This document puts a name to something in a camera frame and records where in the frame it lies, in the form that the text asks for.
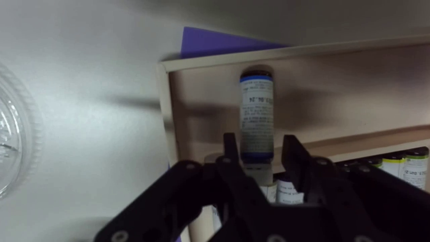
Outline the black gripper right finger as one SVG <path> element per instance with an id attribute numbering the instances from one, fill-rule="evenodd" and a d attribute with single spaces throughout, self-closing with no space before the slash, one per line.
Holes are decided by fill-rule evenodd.
<path id="1" fill-rule="evenodd" d="M 343 167 L 293 134 L 281 162 L 304 202 L 282 220 L 288 242 L 430 242 L 430 193 L 371 163 Z"/>

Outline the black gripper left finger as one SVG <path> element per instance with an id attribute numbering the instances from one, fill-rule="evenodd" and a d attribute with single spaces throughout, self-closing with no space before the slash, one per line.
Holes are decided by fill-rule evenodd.
<path id="1" fill-rule="evenodd" d="M 265 242 L 262 210 L 269 202 L 239 165 L 234 132 L 223 134 L 215 162 L 182 159 L 127 205 L 96 235 L 94 242 L 175 242 L 206 205 L 222 216 L 209 242 Z"/>

